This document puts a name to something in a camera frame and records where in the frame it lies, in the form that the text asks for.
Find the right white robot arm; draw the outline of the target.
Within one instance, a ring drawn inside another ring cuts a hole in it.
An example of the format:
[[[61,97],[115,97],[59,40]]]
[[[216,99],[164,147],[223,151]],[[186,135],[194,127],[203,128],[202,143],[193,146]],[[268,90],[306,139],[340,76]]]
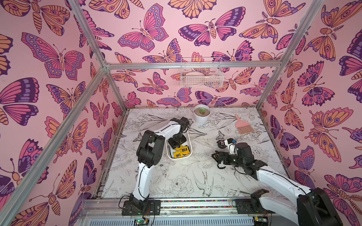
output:
[[[235,169],[242,168],[244,174],[273,188],[283,198],[270,197],[268,191],[260,189],[251,194],[252,210],[263,208],[281,215],[298,226],[341,226],[340,219],[331,199],[320,188],[310,188],[299,184],[273,170],[267,163],[256,160],[247,143],[237,143],[234,139],[218,140],[220,151],[212,158]]]

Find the white storage box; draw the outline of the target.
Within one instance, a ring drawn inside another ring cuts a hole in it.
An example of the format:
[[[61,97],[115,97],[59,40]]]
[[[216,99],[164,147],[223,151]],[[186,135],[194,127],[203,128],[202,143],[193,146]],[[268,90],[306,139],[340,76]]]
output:
[[[193,154],[192,144],[188,132],[183,135],[185,136],[186,141],[179,147],[172,148],[168,141],[165,144],[166,155],[173,161],[185,160]]]

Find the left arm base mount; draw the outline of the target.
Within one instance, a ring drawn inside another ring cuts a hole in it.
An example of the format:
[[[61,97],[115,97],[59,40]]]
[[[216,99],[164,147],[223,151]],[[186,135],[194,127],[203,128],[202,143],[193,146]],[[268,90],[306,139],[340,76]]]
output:
[[[141,201],[130,195],[129,200],[125,201],[122,207],[123,216],[135,215],[160,215],[161,201],[146,198]]]

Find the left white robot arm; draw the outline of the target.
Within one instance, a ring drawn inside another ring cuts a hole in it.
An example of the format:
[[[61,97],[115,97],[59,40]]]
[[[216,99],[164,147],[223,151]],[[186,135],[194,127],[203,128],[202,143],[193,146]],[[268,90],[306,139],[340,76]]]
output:
[[[150,195],[150,183],[153,170],[159,164],[166,145],[170,147],[170,154],[176,154],[176,158],[183,158],[183,148],[192,152],[188,135],[189,120],[185,117],[181,119],[172,118],[169,123],[156,130],[147,130],[141,138],[137,149],[139,162],[139,173],[134,191],[129,197],[132,207],[143,211]]]

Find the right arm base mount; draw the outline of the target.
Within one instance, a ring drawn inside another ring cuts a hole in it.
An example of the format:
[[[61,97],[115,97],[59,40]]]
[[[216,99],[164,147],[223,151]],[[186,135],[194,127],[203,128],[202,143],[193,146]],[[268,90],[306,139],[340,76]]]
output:
[[[250,197],[237,198],[232,200],[232,206],[236,208],[238,214],[264,214],[274,213],[262,207],[260,198],[264,194],[269,194],[266,189],[259,189],[252,193]]]

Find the yellow tape measure with clip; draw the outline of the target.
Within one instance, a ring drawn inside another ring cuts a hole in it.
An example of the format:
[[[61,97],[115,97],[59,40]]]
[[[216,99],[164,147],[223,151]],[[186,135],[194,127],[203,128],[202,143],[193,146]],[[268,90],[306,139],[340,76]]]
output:
[[[183,146],[181,149],[181,152],[183,154],[183,156],[188,156],[190,154],[190,150],[188,146]]]

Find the small yellow tape measure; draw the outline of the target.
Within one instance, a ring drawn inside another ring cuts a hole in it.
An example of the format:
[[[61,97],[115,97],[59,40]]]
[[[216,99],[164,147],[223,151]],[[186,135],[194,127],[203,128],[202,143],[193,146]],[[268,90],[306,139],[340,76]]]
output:
[[[173,153],[174,159],[183,158],[182,152],[174,152]]]

